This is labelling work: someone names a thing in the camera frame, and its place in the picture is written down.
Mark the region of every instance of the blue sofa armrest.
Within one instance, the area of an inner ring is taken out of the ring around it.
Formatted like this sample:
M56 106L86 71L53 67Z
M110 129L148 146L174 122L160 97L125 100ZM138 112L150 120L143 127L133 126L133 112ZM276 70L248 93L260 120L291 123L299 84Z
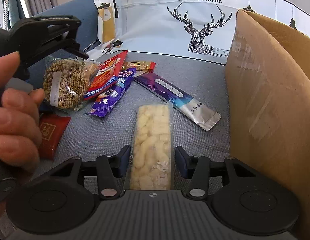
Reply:
M94 0L73 0L48 9L36 16L50 15L74 15L82 21L82 25L79 27L76 37L76 41L80 44L80 49L85 49L97 39L98 11L94 4ZM75 57L62 49L56 51L52 55L56 58ZM45 73L45 59L29 67L29 72L29 82L35 89L41 88Z

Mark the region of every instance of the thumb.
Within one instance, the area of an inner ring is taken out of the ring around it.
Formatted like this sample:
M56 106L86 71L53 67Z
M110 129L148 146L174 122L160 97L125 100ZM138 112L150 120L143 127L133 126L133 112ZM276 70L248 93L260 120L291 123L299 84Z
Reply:
M0 88L10 80L20 63L18 51L0 57Z

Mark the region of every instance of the pendant lamp print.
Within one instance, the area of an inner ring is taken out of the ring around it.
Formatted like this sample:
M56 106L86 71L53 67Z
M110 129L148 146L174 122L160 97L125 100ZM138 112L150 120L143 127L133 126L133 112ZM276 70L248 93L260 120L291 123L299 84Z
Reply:
M248 6L247 6L247 8L243 8L245 11L250 11L250 12L256 12L256 11L254 11L254 10L252 10L252 8L251 8L251 6L250 6L250 2L249 2L249 0L248 0Z
M292 18L291 18L291 24L289 25L289 27L292 27L292 28L294 28L295 30L297 30L297 29L296 29L296 26L295 26L295 21L294 21L293 5L292 5Z
M198 54L208 54L208 55L212 55L213 57L227 57L229 54L229 50L226 49L219 49L219 48L215 48L213 46L209 46L206 45L204 38L206 36L209 36L213 33L213 31L211 29L214 28L219 28L219 27L223 27L225 26L229 20L232 17L232 13L231 15L228 17L227 20L225 20L225 14L223 13L223 11L219 8L218 5L217 8L219 9L219 11L221 12L221 18L220 20L217 21L217 23L215 24L215 20L213 15L212 16L212 21L211 23L207 23L206 25L204 24L204 28L200 31L196 30L193 27L193 22L191 22L188 17L188 11L186 11L184 17L182 18L180 14L178 14L178 8L182 5L183 2L181 2L175 9L173 12L171 12L171 10L167 7L167 10L169 11L169 13L176 19L179 20L180 22L182 22L183 24L185 24L184 28L185 31L187 31L192 37L191 37L191 41L188 45L188 50L190 52L193 53L198 53Z

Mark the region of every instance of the red packet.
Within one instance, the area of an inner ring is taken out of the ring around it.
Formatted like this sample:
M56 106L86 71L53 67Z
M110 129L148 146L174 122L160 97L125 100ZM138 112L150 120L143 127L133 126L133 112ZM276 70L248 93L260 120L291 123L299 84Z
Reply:
M128 50L125 50L104 62L90 85L84 100L98 96L104 90L117 82L118 75L127 56L127 52Z
M56 114L44 114L39 122L42 133L42 143L39 146L39 157L54 159L58 143L63 135L71 117L61 117Z

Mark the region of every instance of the deer head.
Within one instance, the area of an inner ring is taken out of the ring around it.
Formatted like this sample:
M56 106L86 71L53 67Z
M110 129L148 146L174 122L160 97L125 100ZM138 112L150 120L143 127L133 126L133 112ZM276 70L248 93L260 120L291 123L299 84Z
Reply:
M179 20L180 22L184 23L185 26L185 31L187 31L190 35L192 35L192 42L194 43L204 43L204 37L211 35L213 33L213 31L211 31L211 29L213 28L219 28L219 27L223 27L224 25L226 25L226 23L229 22L229 20L232 17L232 14L228 17L228 19L225 21L225 14L223 13L223 11L217 6L217 8L219 9L219 11L221 12L221 19L217 21L217 24L215 24L214 21L214 17L212 16L212 22L208 23L207 25L204 24L204 28L200 31L196 30L193 27L193 22L191 22L188 18L187 18L187 14L188 11L186 11L184 17L182 18L180 14L178 14L178 8L182 5L183 2L180 3L179 6L177 6L173 12L171 12L171 10L167 7L167 10L169 11L169 13L177 20Z

